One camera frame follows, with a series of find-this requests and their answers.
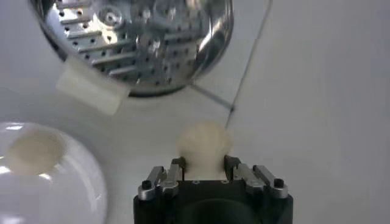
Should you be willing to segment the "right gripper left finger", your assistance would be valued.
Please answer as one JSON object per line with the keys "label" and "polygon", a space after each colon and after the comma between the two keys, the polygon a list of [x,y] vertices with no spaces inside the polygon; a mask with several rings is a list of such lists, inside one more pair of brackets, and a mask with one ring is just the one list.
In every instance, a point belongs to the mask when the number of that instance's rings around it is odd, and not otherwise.
{"label": "right gripper left finger", "polygon": [[155,166],[148,177],[138,187],[138,199],[151,201],[159,195],[175,197],[179,191],[179,182],[185,177],[186,161],[184,157],[174,158],[170,167]]}

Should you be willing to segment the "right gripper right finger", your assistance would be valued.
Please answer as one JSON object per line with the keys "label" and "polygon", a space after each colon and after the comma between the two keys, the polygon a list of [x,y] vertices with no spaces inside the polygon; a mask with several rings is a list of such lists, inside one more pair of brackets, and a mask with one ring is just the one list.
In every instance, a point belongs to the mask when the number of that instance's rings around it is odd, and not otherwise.
{"label": "right gripper right finger", "polygon": [[239,158],[226,155],[224,170],[229,181],[244,181],[246,192],[254,195],[258,192],[269,194],[272,198],[288,198],[288,187],[284,180],[275,177],[265,166],[253,165],[249,167]]}

